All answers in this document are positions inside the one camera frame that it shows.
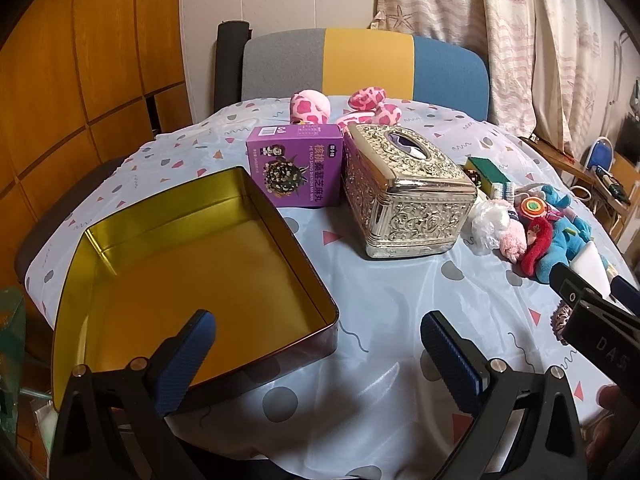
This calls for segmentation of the person's right hand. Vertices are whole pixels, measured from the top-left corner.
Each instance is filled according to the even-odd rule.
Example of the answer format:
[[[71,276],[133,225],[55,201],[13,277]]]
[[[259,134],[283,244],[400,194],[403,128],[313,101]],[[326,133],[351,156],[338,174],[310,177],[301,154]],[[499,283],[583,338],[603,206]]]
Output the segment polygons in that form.
[[[634,433],[639,423],[639,409],[616,385],[602,387],[597,400],[606,414],[594,426],[586,447],[586,459],[589,466],[604,467],[620,455]]]

